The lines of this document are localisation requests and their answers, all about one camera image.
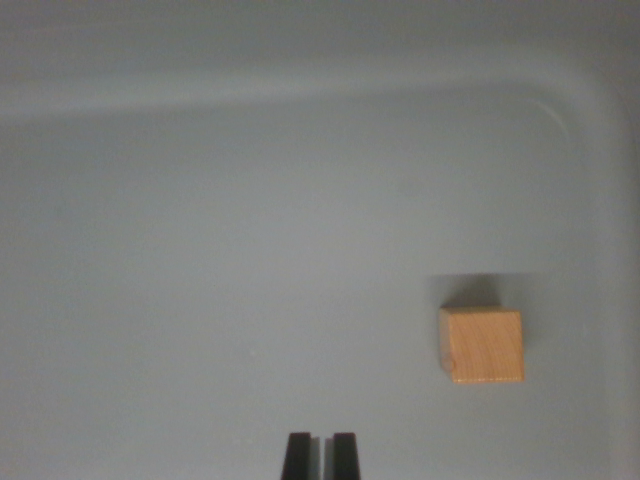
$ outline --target wooden cube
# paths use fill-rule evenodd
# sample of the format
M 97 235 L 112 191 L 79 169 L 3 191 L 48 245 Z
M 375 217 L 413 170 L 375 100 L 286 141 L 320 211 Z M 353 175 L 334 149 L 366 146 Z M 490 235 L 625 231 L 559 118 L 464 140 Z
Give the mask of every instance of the wooden cube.
M 441 308 L 440 359 L 455 383 L 523 381 L 520 312 Z

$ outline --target wooden block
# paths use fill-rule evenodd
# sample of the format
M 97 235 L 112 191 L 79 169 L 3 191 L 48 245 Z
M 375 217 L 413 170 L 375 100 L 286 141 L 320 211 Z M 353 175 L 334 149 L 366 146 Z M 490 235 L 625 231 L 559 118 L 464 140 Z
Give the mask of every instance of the wooden block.
M 455 383 L 523 381 L 520 312 L 441 308 L 440 360 Z

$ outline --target wood grain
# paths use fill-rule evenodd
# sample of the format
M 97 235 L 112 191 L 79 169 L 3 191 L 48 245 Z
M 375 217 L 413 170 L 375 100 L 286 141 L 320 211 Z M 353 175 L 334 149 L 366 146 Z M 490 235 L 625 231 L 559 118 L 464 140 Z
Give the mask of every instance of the wood grain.
M 501 307 L 441 308 L 440 359 L 455 383 L 523 381 L 520 312 Z

